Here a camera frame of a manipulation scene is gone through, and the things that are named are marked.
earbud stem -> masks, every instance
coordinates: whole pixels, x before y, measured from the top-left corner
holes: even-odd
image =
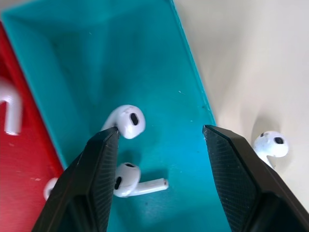
[[[128,197],[138,196],[152,192],[158,192],[166,190],[169,187],[168,180],[161,178],[157,180],[151,180],[146,182],[138,183],[137,187],[129,194]]]
[[[274,167],[271,165],[271,163],[269,162],[269,159],[267,158],[267,154],[265,154],[264,152],[258,152],[255,151],[257,156],[264,162],[266,163],[269,167],[271,167],[272,169],[274,169]]]
[[[9,135],[18,135],[22,126],[22,99],[15,87],[0,77],[0,104],[6,102],[4,131]]]
[[[104,123],[101,131],[107,130],[111,127],[116,126],[116,124],[117,124],[116,120],[117,120],[117,116],[118,116],[119,112],[122,112],[129,107],[130,107],[130,105],[122,105],[122,106],[119,106],[118,108],[116,108],[115,110],[113,110],[111,112],[111,114],[109,115],[109,117],[107,118],[106,122]]]

beige surface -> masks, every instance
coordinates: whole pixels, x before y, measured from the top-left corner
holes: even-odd
[[[217,124],[286,135],[276,170],[309,209],[309,1],[175,1]]]

teal bin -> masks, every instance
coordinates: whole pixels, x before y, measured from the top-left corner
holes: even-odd
[[[109,232],[230,231],[202,134],[215,121],[172,1],[39,0],[2,20],[64,168],[114,108],[144,112],[118,161],[169,189],[114,197]]]

white earbud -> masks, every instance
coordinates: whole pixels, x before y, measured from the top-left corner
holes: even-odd
[[[49,198],[49,195],[51,193],[51,191],[53,190],[53,188],[55,187],[56,185],[56,182],[57,182],[58,178],[52,178],[50,179],[47,184],[45,185],[45,188],[43,190],[43,196],[45,198],[45,200],[47,201],[47,199]]]
[[[146,121],[138,107],[122,105],[112,111],[101,131],[115,126],[126,139],[133,139],[145,130]]]
[[[139,183],[140,169],[132,163],[122,163],[116,169],[114,195],[117,197],[131,197],[147,193],[166,190],[169,182],[157,179]]]
[[[279,132],[266,131],[255,140],[253,149],[258,157],[273,169],[274,167],[269,162],[267,156],[286,156],[289,151],[289,145],[286,138]]]
[[[22,124],[22,99],[16,88],[0,77],[0,104],[6,102],[4,131],[9,135],[18,135]]]

red tray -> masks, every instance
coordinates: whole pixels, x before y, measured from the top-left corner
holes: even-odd
[[[45,184],[63,169],[1,24],[0,75],[14,83],[24,105],[19,136],[4,133],[5,104],[0,105],[0,227],[29,232],[45,204]]]

